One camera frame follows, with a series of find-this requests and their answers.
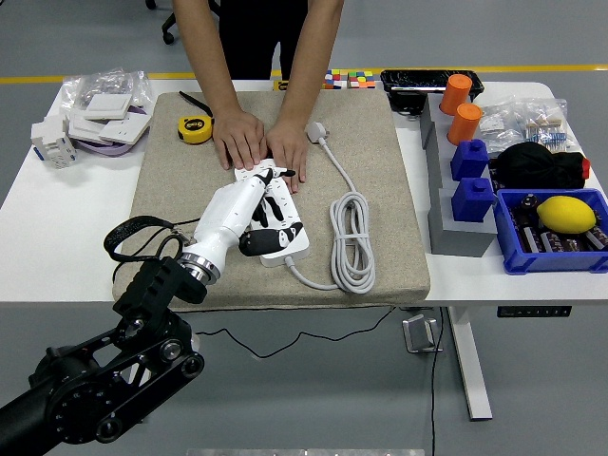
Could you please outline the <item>person's right hand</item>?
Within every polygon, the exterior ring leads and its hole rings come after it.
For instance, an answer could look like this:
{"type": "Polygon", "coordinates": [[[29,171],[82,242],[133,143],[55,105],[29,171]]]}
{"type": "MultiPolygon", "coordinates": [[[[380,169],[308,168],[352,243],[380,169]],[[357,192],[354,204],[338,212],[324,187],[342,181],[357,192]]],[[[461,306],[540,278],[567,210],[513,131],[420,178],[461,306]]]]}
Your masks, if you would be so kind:
{"type": "Polygon", "coordinates": [[[216,115],[213,140],[224,170],[251,170],[261,160],[264,125],[254,115],[231,107],[216,115]]]}

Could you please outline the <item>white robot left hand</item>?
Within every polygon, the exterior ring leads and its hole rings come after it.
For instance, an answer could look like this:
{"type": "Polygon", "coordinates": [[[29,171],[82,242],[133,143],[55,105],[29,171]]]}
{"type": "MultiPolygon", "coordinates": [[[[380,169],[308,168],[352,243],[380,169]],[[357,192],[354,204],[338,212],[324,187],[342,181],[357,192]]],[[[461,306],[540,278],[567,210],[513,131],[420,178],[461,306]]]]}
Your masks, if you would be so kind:
{"type": "Polygon", "coordinates": [[[283,179],[293,174],[272,161],[236,174],[235,182],[215,192],[179,263],[201,281],[213,283],[235,246],[247,257],[259,257],[266,267],[279,266],[287,257],[306,257],[310,242],[283,179]]]}

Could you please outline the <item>person's left hand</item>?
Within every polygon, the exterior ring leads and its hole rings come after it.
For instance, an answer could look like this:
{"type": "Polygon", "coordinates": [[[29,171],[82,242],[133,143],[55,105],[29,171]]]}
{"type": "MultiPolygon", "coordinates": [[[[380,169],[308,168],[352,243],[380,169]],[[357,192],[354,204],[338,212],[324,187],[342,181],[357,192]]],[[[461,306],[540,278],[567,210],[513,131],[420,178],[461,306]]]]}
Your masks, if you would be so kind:
{"type": "Polygon", "coordinates": [[[275,164],[294,171],[294,175],[285,179],[292,194],[306,181],[308,139],[304,124],[291,120],[277,120],[264,136],[267,150],[273,156],[275,164]]]}

